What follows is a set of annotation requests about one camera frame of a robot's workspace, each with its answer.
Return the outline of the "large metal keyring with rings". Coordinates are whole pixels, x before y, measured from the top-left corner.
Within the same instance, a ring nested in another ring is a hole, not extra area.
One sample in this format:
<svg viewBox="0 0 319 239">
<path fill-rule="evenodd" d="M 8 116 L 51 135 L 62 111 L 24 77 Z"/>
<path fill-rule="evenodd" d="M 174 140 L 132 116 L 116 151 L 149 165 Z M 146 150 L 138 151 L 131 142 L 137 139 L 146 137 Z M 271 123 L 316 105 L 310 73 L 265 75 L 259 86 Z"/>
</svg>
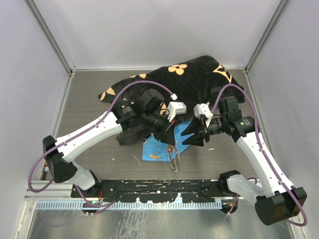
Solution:
<svg viewBox="0 0 319 239">
<path fill-rule="evenodd" d="M 173 148 L 173 152 L 168 152 L 167 150 L 167 159 L 169 162 L 170 169 L 174 172 L 180 171 L 180 156 L 176 146 L 168 145 L 168 147 Z"/>
</svg>

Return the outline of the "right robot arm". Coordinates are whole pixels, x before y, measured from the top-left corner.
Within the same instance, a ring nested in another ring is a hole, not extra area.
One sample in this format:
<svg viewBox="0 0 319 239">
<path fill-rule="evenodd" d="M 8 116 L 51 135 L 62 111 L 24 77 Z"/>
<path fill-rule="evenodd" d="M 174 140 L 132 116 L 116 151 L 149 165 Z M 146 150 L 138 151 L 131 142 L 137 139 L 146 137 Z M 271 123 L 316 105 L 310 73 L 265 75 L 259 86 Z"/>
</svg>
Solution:
<svg viewBox="0 0 319 239">
<path fill-rule="evenodd" d="M 218 189 L 224 196 L 237 194 L 254 208 L 258 218 L 267 226 L 288 220 L 302 211 L 307 193 L 284 175 L 265 145 L 253 117 L 243 117 L 235 97 L 222 98 L 219 103 L 221 116 L 214 118 L 206 104 L 197 104 L 194 118 L 182 132 L 189 135 L 184 145 L 203 146 L 210 136 L 225 133 L 241 148 L 257 173 L 260 185 L 232 170 L 220 174 Z"/>
</svg>

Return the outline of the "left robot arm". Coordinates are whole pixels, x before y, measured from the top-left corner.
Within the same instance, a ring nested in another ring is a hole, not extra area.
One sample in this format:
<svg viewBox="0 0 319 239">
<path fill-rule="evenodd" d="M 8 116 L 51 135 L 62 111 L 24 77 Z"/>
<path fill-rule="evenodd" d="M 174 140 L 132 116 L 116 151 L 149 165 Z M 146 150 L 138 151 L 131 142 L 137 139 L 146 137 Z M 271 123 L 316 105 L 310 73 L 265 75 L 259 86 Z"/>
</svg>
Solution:
<svg viewBox="0 0 319 239">
<path fill-rule="evenodd" d="M 69 181 L 80 187 L 88 197 L 95 197 L 100 185 L 90 170 L 75 162 L 75 158 L 96 143 L 132 127 L 144 125 L 154 137 L 165 144 L 175 145 L 174 117 L 182 103 L 170 102 L 162 115 L 162 96 L 155 90 L 146 90 L 133 103 L 117 100 L 112 108 L 90 124 L 55 139 L 49 135 L 42 141 L 45 161 L 55 183 Z"/>
</svg>

